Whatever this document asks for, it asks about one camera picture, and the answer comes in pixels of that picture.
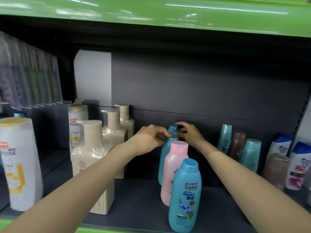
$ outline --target pink bottle cap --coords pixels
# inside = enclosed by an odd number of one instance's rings
[[[169,152],[173,155],[188,156],[188,143],[184,141],[172,141]]]

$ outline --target forearm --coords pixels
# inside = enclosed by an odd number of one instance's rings
[[[259,233],[310,231],[311,215],[282,191],[208,142],[198,149]]]
[[[2,232],[75,232],[118,172],[134,156],[135,147],[131,143],[116,146],[102,159],[23,213]]]

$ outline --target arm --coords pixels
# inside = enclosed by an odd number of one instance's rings
[[[143,127],[19,216],[2,233],[75,232],[118,172],[132,158],[163,145],[162,139],[171,136],[164,127]]]
[[[177,135],[204,155],[258,233],[311,231],[311,215],[299,204],[205,141],[194,125],[175,124],[184,126]]]

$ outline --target pantene logo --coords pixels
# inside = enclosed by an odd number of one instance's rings
[[[79,124],[76,123],[77,120],[78,120],[78,119],[70,119],[69,125],[70,125],[70,126],[79,126]]]

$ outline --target finger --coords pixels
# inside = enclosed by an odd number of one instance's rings
[[[172,137],[173,136],[167,132],[167,129],[165,127],[159,127],[159,126],[154,126],[154,127],[155,127],[156,134],[162,133],[166,137]]]
[[[163,135],[162,133],[157,133],[156,136],[159,137],[159,138],[162,139],[162,140],[166,140],[166,136]]]
[[[156,142],[158,143],[158,146],[157,146],[157,147],[162,146],[162,145],[164,144],[164,141],[161,140],[161,139],[158,138],[158,137],[155,137],[155,140],[156,140]]]
[[[186,122],[177,122],[177,123],[174,123],[174,124],[176,124],[176,125],[182,125],[182,126],[184,126],[184,127],[190,127],[190,123],[186,123]]]
[[[174,134],[177,135],[178,137],[181,137],[182,139],[185,139],[185,134],[186,134],[186,133],[174,132]]]
[[[186,127],[183,127],[181,129],[179,129],[180,132],[186,132],[187,131],[187,128]]]

